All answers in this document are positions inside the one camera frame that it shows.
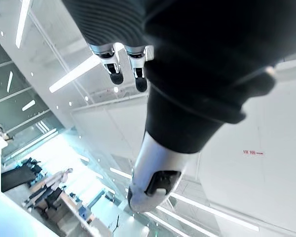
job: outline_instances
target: glass wall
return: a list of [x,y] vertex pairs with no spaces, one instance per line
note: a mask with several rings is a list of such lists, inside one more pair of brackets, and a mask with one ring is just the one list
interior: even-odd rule
[[27,82],[0,45],[0,124],[8,135],[8,146],[2,151],[2,163],[14,161],[24,154],[24,147],[37,146],[51,131],[64,128]]

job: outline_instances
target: black padded sleeve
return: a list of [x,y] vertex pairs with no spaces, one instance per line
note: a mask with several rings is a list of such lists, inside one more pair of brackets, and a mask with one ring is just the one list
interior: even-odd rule
[[88,43],[154,46],[146,130],[181,153],[243,120],[243,103],[274,86],[269,66],[296,51],[296,0],[64,3]]

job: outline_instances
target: desk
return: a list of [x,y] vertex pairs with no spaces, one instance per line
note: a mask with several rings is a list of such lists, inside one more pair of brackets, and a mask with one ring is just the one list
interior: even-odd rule
[[83,229],[86,230],[91,236],[93,237],[111,237],[112,236],[112,233],[110,232],[110,230],[97,218],[92,220],[92,223],[94,223],[94,225],[92,226],[89,225],[79,215],[76,202],[70,196],[68,196],[65,192],[62,192],[59,197],[66,204],[66,206],[71,211],[71,213],[78,219]]

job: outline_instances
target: person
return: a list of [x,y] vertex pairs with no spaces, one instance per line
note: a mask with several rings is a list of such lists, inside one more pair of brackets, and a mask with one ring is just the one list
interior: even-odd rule
[[47,177],[42,181],[41,188],[34,192],[32,195],[28,197],[24,202],[22,202],[22,206],[25,207],[31,199],[39,195],[41,192],[45,190],[45,192],[36,199],[31,205],[28,206],[28,211],[31,212],[32,209],[42,200],[47,198],[53,191],[55,191],[61,183],[65,183],[68,179],[68,174],[72,173],[73,169],[69,168],[66,171],[59,171],[56,174]]

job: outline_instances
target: fluorescent light strip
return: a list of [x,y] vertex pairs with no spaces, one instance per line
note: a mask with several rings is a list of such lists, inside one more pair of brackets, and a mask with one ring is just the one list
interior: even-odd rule
[[31,100],[27,105],[22,108],[22,111],[27,110],[28,108],[32,107],[35,104],[35,100]]
[[6,92],[8,92],[8,93],[9,93],[9,91],[10,91],[10,86],[11,86],[11,82],[12,82],[12,77],[13,77],[13,72],[10,71],[9,81],[8,81],[8,86],[6,87]]
[[89,162],[89,161],[90,161],[89,158],[84,157],[84,156],[79,156],[79,158],[80,158],[81,160],[86,161],[86,162]]
[[37,123],[35,123],[35,126],[44,134],[45,132],[43,131],[43,129],[41,129],[41,127],[40,126],[38,126],[38,124]]
[[178,221],[181,221],[182,223],[192,227],[193,229],[196,229],[197,231],[199,231],[199,232],[201,232],[201,233],[203,233],[203,234],[205,234],[205,235],[207,235],[209,237],[218,237],[217,235],[215,235],[215,234],[213,234],[213,233],[211,233],[211,232],[197,226],[196,224],[193,224],[192,222],[182,218],[181,216],[178,216],[178,215],[172,213],[171,211],[168,211],[167,209],[165,209],[165,208],[163,208],[161,206],[157,206],[157,209],[164,212],[164,213],[166,213],[166,214],[168,214],[169,216],[172,216],[173,218],[177,219]]
[[97,172],[94,172],[95,176],[97,176],[100,179],[103,179],[103,176],[101,174],[98,174]]
[[15,38],[15,45],[18,48],[20,48],[20,45],[21,45],[22,34],[23,34],[25,20],[26,20],[27,14],[28,14],[30,2],[31,2],[31,0],[22,0],[18,30],[16,32],[16,38]]
[[252,225],[252,224],[250,224],[248,222],[245,222],[245,221],[242,221],[242,220],[240,220],[238,218],[229,216],[229,215],[227,215],[227,214],[225,214],[225,213],[223,213],[221,211],[217,211],[217,210],[215,210],[215,209],[213,209],[211,207],[202,205],[202,204],[200,204],[198,202],[195,202],[193,200],[190,200],[188,198],[185,198],[185,197],[183,197],[183,196],[181,196],[179,194],[171,193],[170,196],[172,196],[172,197],[174,197],[174,198],[176,198],[178,200],[184,201],[184,202],[186,202],[186,203],[188,203],[190,205],[196,206],[196,207],[198,207],[198,208],[200,208],[200,209],[202,209],[204,211],[210,212],[210,213],[212,213],[212,214],[214,214],[216,216],[222,217],[222,218],[224,218],[224,219],[226,219],[228,221],[231,221],[233,223],[236,223],[238,225],[241,225],[243,227],[246,227],[246,228],[248,228],[250,230],[257,231],[257,232],[259,231],[259,227],[258,226]]
[[40,136],[39,138],[35,139],[34,141],[32,141],[31,143],[27,144],[26,146],[24,146],[23,148],[21,148],[20,150],[16,151],[15,153],[13,153],[11,155],[11,158],[15,157],[16,155],[20,154],[21,152],[25,151],[27,148],[31,147],[32,145],[35,145],[37,142],[43,140],[44,138],[48,137],[49,135],[51,135],[51,137],[54,137],[58,134],[58,131],[56,131],[56,129],[54,128],[53,130],[50,130],[48,133],[45,133],[44,135]]
[[41,129],[43,129],[43,131],[44,131],[45,133],[47,133],[47,130],[43,127],[43,125],[40,124],[40,122],[38,122],[37,124],[39,125],[39,127],[40,127]]
[[177,228],[175,228],[174,226],[171,226],[169,223],[161,220],[159,217],[156,217],[155,215],[146,212],[145,215],[149,216],[150,218],[154,219],[155,221],[159,222],[160,224],[164,225],[165,227],[167,227],[168,229],[172,230],[173,232],[183,236],[183,237],[190,237],[187,234],[183,233],[182,231],[178,230]]
[[103,185],[103,188],[110,191],[112,194],[115,194],[115,191],[113,189],[110,189],[108,186],[105,186],[104,184]]
[[[116,51],[120,51],[121,49],[124,48],[124,45],[121,43],[115,43],[114,47]],[[101,62],[100,58],[97,55],[93,54],[83,63],[79,64],[76,68],[74,68],[72,71],[70,71],[61,79],[59,79],[57,82],[55,82],[52,86],[50,86],[49,91],[51,93],[54,93],[55,91],[67,85],[68,83],[78,78],[82,74],[86,73],[87,71],[91,70],[95,66],[99,65],[100,62]]]
[[110,168],[110,171],[112,171],[112,172],[114,172],[116,174],[119,174],[121,176],[124,176],[125,178],[132,179],[132,176],[130,174],[126,174],[126,173],[124,173],[124,172],[122,172],[120,170],[114,169],[112,167]]
[[44,128],[46,128],[47,129],[47,131],[49,131],[49,128],[46,126],[46,124],[41,120],[40,121],[40,123],[41,123],[41,125],[43,125],[44,126]]

